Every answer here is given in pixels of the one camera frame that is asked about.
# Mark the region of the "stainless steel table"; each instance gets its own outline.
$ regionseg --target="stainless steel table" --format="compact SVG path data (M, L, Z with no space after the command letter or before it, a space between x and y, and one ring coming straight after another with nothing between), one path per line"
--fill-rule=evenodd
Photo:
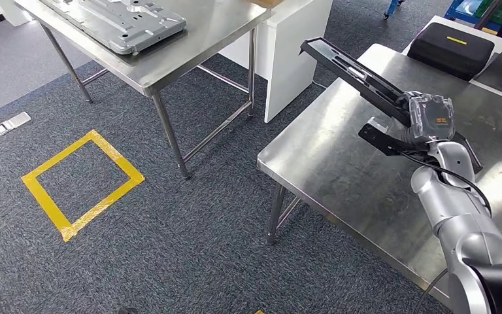
M141 94L153 99L172 147L176 163L185 178L189 177L186 162L195 153L218 135L236 116L245 112L247 108L249 109L248 114L253 115L255 27L270 17L269 8L261 7L250 0L161 0L160 4L162 6L187 19L186 30L143 50L136 56L121 56L93 40L40 1L14 1L21 9L28 11L41 23L87 102L91 102L91 97L85 89L85 85L108 72L116 75ZM104 69L86 80L79 79L50 29L63 34L78 49L101 64ZM201 65L205 60L246 32L250 32L247 87L241 86ZM248 93L249 97L245 104L239 107L211 134L206 136L194 149L182 155L159 92L195 67L199 67L216 78Z
M502 231L502 97L377 44L359 61L402 90L452 98L457 129L484 164L477 182ZM445 261L410 187L418 166L384 156L357 135L372 116L389 122L355 89L337 80L260 152L258 167L278 183L267 242L274 241L276 228L303 200L427 288ZM280 214L286 190L297 197ZM448 306L446 287L442 280L431 293Z

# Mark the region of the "metal tray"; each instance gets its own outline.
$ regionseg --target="metal tray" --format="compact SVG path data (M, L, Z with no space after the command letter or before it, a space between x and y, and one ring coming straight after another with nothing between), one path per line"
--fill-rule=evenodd
M182 31L186 19L150 0L40 0L117 54L134 54Z

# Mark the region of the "yellow label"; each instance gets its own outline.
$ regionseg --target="yellow label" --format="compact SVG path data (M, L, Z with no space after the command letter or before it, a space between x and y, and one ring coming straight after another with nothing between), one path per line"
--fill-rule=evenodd
M449 39L450 41L454 41L455 43L460 43L460 44L467 44L466 41L462 41L460 39L457 39L457 38L453 38L451 36L448 36L447 39Z

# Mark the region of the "yellow tape square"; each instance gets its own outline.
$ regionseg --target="yellow tape square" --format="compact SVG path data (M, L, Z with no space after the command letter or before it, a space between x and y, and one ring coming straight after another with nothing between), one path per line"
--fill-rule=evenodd
M93 141L110 159L112 159L112 161L115 162L116 165L122 169L122 171L124 171L129 179L71 224L57 207L53 199L51 199L49 194L47 194L45 189L41 186L41 184L39 184L37 176L49 170L49 168L56 165L66 156L72 154L76 149L80 148L89 141ZM32 193L35 200L43 208L47 216L49 216L49 219L51 219L51 221L55 224L65 242L75 236L80 229L85 227L85 225L92 221L92 219L98 214L102 213L105 209L107 209L107 207L119 200L124 194L128 193L128 191L142 183L144 180L145 178L143 175L95 130L91 130L81 139L75 141L70 146L51 157L51 159L35 168L32 172L22 177L22 181Z

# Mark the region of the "metal sheet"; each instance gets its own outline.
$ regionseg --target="metal sheet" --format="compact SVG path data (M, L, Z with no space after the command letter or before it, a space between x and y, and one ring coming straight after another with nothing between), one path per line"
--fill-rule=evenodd
M152 1L40 1L117 54L139 52L186 26L183 17Z
M137 56L120 56L40 1L14 2L146 96L164 88L270 16L270 9L249 0L162 0L161 6L187 19L186 29Z
M377 44L359 61L402 90L452 98L457 130L484 164L477 182L502 231L502 97ZM337 80L260 152L258 166L426 288L445 261L410 187L418 166L386 157L359 138L372 116L389 122L355 89ZM437 287L432 295L449 305L446 280Z

